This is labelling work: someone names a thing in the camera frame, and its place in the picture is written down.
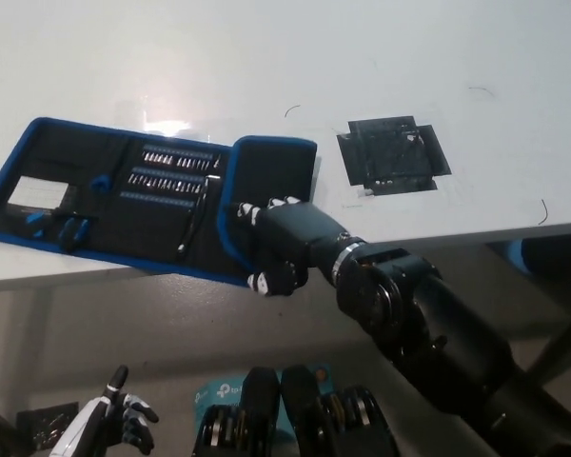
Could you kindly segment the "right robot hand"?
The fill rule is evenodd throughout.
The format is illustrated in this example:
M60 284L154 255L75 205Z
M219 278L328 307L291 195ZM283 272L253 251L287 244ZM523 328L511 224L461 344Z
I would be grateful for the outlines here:
M257 268L247 283L260 295L291 295L306 284L312 268L334 285L343 259L364 242L315 205L292 196L271 198L265 207L245 202L232 209L252 237Z

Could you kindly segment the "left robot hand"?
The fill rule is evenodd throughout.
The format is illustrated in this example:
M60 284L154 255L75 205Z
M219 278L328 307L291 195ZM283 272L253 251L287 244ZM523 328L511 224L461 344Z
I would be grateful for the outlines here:
M52 448L52 456L104 456L109 447L121 444L145 456L154 450L150 425L159 416L139 396L123 391L128 367L119 366L101 395L89 400Z

